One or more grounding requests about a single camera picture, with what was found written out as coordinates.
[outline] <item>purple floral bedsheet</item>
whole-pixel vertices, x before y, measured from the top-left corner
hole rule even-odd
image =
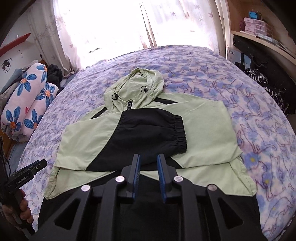
[[[23,187],[34,215],[34,227],[66,125],[104,104],[104,91],[136,67],[160,71],[165,92],[224,102],[244,152],[244,164],[257,184],[262,231],[269,240],[274,239],[296,208],[295,134],[269,94],[234,64],[208,48],[181,45],[140,50],[97,63],[80,71],[55,98],[18,167],[37,159],[48,161],[48,167]]]

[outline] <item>pink drawer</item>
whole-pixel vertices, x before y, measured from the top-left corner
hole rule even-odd
[[[262,30],[264,32],[272,34],[272,30],[268,29],[266,26],[261,26],[261,25],[254,24],[254,28],[260,29],[260,30]]]
[[[268,33],[268,32],[265,32],[265,31],[262,31],[260,29],[255,29],[255,33],[256,34],[263,34],[265,36],[269,36],[269,37],[272,37],[272,34]]]
[[[250,31],[247,31],[247,30],[245,30],[245,32],[248,33],[248,34],[251,34],[251,35],[256,35],[256,36],[258,36],[258,34],[253,33],[253,32],[250,32]]]
[[[254,23],[254,19],[251,18],[244,18],[244,21],[248,23]]]
[[[245,26],[245,30],[253,32],[253,33],[255,32],[255,28],[252,28],[252,27]]]
[[[255,24],[249,23],[249,22],[245,22],[245,23],[246,23],[246,27],[255,28]]]

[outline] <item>finger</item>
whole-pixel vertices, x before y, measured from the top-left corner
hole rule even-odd
[[[7,215],[13,213],[13,208],[10,205],[3,205],[2,210],[3,210],[4,214],[7,214]]]
[[[27,210],[28,207],[28,201],[23,198],[23,200],[20,202],[20,209],[24,212],[25,210]]]
[[[26,193],[22,189],[20,189],[20,193],[22,194],[22,197],[26,196]]]
[[[27,219],[27,222],[28,222],[29,224],[32,224],[32,223],[34,222],[34,218],[33,218],[32,215]]]
[[[5,218],[7,219],[8,222],[10,222],[13,226],[17,226],[17,222],[15,221],[15,219],[13,218],[13,216],[11,215],[5,215]]]
[[[27,208],[24,212],[20,214],[22,220],[27,220],[31,216],[31,209]]]

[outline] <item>wooden shelf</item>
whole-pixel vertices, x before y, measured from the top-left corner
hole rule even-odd
[[[10,42],[9,44],[5,45],[0,49],[0,57],[4,55],[7,51],[11,50],[15,46],[21,44],[22,42],[26,41],[26,39],[30,36],[31,33],[25,34],[14,41]]]
[[[251,11],[252,9],[260,11],[262,13],[262,17],[273,28],[273,38],[281,42],[285,47],[287,47],[293,53],[293,55],[295,54],[296,45],[293,39],[288,36],[288,31],[286,30],[285,26],[281,23],[278,17],[261,0],[226,0],[226,2],[228,6],[228,14],[229,14],[231,31],[240,32],[241,30],[240,22],[243,21],[244,17],[249,16],[249,11]]]
[[[232,34],[234,35],[238,35],[250,40],[253,40],[257,43],[260,43],[274,51],[276,51],[277,53],[279,53],[280,55],[284,56],[286,59],[288,59],[289,61],[291,61],[294,65],[296,65],[296,59],[293,58],[291,55],[289,55],[288,53],[286,53],[285,51],[283,51],[282,49],[280,49],[279,47],[277,47],[276,45],[269,43],[263,39],[259,39],[256,38],[256,36],[250,35],[250,34],[245,34],[245,33],[241,33],[241,32],[237,32],[237,31],[231,31]]]

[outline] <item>wall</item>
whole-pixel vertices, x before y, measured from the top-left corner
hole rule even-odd
[[[27,12],[24,12],[9,31],[1,47],[15,40],[17,35],[20,37],[30,32]],[[33,36],[30,35],[25,42],[19,44],[0,57],[0,89],[3,88],[12,76],[15,69],[22,69],[35,59],[38,59],[39,61],[41,60],[40,52],[35,45]],[[7,67],[7,69],[9,69],[7,72],[4,72],[2,69],[2,64],[5,60],[8,60],[10,63],[10,69]]]

